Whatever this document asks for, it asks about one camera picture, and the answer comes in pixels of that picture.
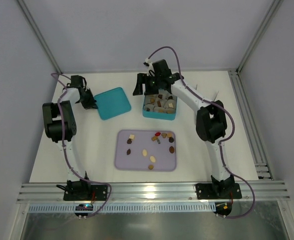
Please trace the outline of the teal box lid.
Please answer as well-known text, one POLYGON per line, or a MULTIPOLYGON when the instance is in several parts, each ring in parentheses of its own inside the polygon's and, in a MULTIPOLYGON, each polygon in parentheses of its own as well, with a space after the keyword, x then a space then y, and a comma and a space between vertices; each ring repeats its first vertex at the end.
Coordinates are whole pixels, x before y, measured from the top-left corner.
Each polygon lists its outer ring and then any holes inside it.
POLYGON ((117 87, 94 96, 101 120, 109 120, 131 110, 130 102, 122 87, 117 87))

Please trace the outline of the metal tongs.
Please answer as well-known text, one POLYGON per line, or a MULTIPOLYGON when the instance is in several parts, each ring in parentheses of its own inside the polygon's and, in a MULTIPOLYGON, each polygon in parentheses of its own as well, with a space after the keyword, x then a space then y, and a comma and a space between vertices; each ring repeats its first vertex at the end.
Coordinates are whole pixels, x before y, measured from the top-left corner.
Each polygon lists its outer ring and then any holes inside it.
MULTIPOLYGON (((195 85, 195 90, 196 90, 197 92, 199 92, 199 90, 198 90, 198 85, 197 85, 197 84, 195 85)), ((212 97, 210 98, 210 100, 211 100, 212 102, 215 102, 215 101, 217 100, 217 98, 218 98, 218 95, 219 95, 219 90, 217 90, 217 91, 215 91, 215 92, 213 93, 213 95, 212 95, 212 97)))

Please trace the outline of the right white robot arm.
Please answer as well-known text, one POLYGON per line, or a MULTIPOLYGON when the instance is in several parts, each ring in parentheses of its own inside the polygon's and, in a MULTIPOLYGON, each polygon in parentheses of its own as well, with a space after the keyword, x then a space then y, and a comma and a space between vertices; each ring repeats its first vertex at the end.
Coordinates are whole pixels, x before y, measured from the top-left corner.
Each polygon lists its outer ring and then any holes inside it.
POLYGON ((138 73, 133 95, 155 95, 166 90, 187 104, 195 113, 195 129, 205 142, 211 161, 209 193, 218 199, 232 196, 235 189, 234 175, 224 159, 224 141, 227 129, 226 113, 221 101, 210 101, 186 83, 180 72, 173 73, 166 60, 152 62, 146 59, 146 73, 138 73))

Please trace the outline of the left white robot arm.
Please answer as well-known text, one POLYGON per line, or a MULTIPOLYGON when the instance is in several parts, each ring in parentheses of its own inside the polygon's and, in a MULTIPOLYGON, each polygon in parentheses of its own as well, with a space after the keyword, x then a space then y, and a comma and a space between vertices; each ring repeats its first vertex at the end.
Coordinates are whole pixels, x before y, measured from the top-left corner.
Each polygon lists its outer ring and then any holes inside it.
POLYGON ((98 106, 83 76, 73 75, 69 80, 69 83, 62 84, 62 94, 57 102, 43 104, 44 130, 46 136, 59 147, 66 162, 66 184, 57 185, 64 191, 64 200, 88 201, 93 195, 92 182, 79 161, 74 144, 77 125, 73 107, 81 104, 85 110, 91 110, 97 109, 98 106))

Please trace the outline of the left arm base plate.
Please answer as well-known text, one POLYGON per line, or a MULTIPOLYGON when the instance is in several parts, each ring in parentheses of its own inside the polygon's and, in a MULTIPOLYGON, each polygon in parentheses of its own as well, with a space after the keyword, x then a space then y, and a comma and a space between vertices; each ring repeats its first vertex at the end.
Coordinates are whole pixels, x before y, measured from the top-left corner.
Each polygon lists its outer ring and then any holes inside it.
POLYGON ((66 187, 64 201, 105 201, 108 187, 106 185, 76 185, 66 187))

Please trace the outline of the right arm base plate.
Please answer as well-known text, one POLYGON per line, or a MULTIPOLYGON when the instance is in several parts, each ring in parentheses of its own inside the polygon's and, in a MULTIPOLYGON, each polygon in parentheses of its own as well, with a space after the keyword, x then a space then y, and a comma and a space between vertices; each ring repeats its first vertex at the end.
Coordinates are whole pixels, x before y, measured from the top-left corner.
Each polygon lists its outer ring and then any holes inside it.
POLYGON ((241 199, 242 193, 238 183, 225 189, 214 189, 211 183, 197 183, 195 185, 198 200, 241 199))

